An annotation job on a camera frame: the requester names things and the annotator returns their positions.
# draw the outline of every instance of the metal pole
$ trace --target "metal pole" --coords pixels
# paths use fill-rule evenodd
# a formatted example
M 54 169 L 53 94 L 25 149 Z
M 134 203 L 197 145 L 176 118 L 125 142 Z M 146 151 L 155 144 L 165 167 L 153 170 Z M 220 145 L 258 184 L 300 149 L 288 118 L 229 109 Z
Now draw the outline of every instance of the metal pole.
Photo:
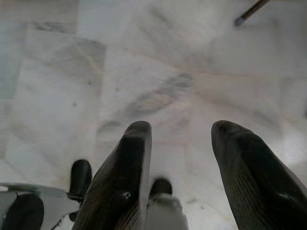
M 270 0 L 259 0 L 255 5 L 253 5 L 250 9 L 248 9 L 244 14 L 240 17 L 236 18 L 234 21 L 235 26 L 242 25 L 247 18 L 252 16 L 257 10 L 259 10 L 262 6 L 268 3 Z

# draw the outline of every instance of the white marble tile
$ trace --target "white marble tile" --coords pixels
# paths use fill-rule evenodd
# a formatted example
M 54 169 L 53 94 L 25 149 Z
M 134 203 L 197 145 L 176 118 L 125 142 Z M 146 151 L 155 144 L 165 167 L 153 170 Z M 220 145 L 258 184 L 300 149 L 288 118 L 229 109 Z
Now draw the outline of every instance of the white marble tile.
M 77 35 L 114 44 L 123 36 L 141 0 L 80 0 Z
M 202 69 L 219 33 L 227 0 L 151 0 L 137 12 L 121 43 L 181 68 Z
M 196 92 L 192 97 L 186 154 L 189 193 L 194 200 L 205 203 L 233 223 L 212 150 L 211 127 L 218 120 L 243 125 L 259 135 L 282 158 L 278 82 L 278 79 L 217 75 L 195 77 Z
M 108 47 L 100 107 L 100 141 L 118 141 L 146 120 L 154 141 L 184 142 L 192 75 L 129 51 Z
M 189 230 L 235 230 L 236 225 L 221 217 L 210 207 L 193 202 L 184 209 L 188 218 Z
M 0 160 L 0 183 L 26 183 L 27 179 L 6 160 Z
M 284 163 L 307 185 L 307 80 L 285 79 L 282 95 Z
M 12 100 L 0 100 L 0 159 L 5 157 L 10 133 Z
M 12 99 L 16 93 L 25 36 L 25 23 L 0 20 L 0 99 Z
M 0 19 L 24 22 L 75 22 L 78 0 L 2 0 Z
M 251 5 L 241 0 L 151 0 L 136 13 L 121 44 L 196 72 L 303 74 L 307 49 L 302 2 L 270 2 L 234 28 L 233 20 Z
M 68 184 L 73 161 L 91 160 L 105 49 L 66 34 L 29 33 L 7 158 L 37 183 Z
M 231 20 L 237 4 L 229 5 Z M 296 76 L 306 70 L 307 26 L 302 1 L 269 2 L 238 28 L 216 37 L 210 48 L 210 72 Z

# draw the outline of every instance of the pole tip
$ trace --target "pole tip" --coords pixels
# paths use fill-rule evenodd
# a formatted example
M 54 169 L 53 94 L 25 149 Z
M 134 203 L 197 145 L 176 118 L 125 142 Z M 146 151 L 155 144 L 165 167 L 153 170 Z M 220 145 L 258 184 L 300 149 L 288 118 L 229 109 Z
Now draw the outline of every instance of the pole tip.
M 234 21 L 234 25 L 236 26 L 236 27 L 239 27 L 240 25 L 242 25 L 243 24 L 243 22 L 245 21 L 245 19 L 244 18 L 242 18 L 242 17 L 238 17 L 237 19 L 235 19 L 235 21 Z

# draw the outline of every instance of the marble floor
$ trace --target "marble floor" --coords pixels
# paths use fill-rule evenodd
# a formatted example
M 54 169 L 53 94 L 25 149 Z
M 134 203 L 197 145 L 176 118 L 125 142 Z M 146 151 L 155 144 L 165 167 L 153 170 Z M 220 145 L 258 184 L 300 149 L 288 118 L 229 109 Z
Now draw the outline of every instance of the marble floor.
M 0 181 L 67 189 L 136 120 L 191 230 L 236 230 L 211 126 L 253 130 L 307 185 L 307 2 L 0 0 Z M 69 230 L 65 219 L 58 229 Z

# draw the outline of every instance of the gray marble vein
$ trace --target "gray marble vein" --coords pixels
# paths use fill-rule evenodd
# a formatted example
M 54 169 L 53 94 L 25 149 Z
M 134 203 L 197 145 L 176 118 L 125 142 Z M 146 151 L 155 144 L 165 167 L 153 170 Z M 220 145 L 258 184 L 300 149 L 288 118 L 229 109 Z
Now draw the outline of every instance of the gray marble vein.
M 75 23 L 57 23 L 57 22 L 33 22 L 32 27 L 36 30 L 58 32 L 64 34 L 75 34 Z
M 112 121 L 105 122 L 98 129 L 107 132 L 118 125 L 136 119 L 139 116 L 147 116 L 166 108 L 174 103 L 181 94 L 191 88 L 192 75 L 183 73 L 163 83 L 153 92 L 140 95 L 134 102 L 128 104 L 119 113 L 113 115 Z

